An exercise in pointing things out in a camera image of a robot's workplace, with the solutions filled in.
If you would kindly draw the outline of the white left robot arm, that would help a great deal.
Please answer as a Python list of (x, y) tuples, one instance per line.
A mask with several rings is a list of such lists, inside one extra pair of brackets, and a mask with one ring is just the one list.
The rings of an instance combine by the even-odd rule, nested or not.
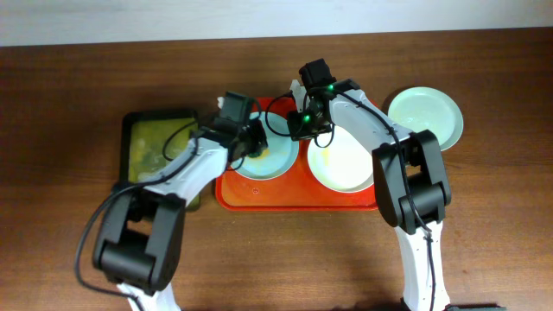
[(93, 266), (134, 310), (178, 308), (169, 287), (191, 201), (230, 163), (268, 146), (255, 98), (227, 92), (219, 102), (212, 126), (192, 133), (186, 148), (144, 181), (117, 185), (91, 217), (102, 220)]

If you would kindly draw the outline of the light blue plate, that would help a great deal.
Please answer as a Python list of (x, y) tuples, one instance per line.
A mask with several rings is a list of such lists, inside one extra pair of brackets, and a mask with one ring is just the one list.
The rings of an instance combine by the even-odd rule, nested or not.
[(257, 157), (247, 156), (243, 161), (233, 162), (231, 167), (245, 178), (264, 181), (283, 175), (292, 167), (299, 154), (299, 143), (288, 136), (274, 134), (266, 124), (264, 112), (260, 121), (267, 136), (268, 148)]

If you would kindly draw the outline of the green and yellow sponge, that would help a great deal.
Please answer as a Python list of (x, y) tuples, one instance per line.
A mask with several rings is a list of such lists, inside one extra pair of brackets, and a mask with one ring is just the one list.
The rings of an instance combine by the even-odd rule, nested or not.
[(270, 153), (270, 150), (266, 148), (266, 149), (260, 149), (258, 151), (252, 152), (248, 156), (250, 158), (262, 158), (264, 156), (267, 156), (269, 153)]

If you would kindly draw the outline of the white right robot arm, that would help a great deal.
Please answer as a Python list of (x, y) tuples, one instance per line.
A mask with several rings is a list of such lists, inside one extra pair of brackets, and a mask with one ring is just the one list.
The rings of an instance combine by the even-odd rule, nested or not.
[(306, 63), (299, 75), (305, 91), (287, 115), (292, 140), (338, 126), (371, 154), (378, 210), (399, 243), (404, 309), (449, 309), (440, 243), (451, 189), (436, 136), (394, 123), (356, 82), (337, 80), (323, 59)]

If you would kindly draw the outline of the white plate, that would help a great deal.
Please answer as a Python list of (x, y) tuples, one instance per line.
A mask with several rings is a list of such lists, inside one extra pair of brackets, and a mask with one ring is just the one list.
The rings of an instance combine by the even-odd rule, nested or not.
[(311, 140), (307, 159), (315, 179), (336, 192), (357, 193), (374, 183), (370, 152), (339, 126)]

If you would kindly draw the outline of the light green plate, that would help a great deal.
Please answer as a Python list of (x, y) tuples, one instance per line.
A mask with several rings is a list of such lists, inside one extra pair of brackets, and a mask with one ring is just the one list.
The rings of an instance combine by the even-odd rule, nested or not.
[(453, 147), (460, 140), (464, 128), (461, 110), (453, 99), (427, 86), (401, 91), (391, 101), (387, 115), (395, 123), (415, 132), (430, 130), (441, 150)]

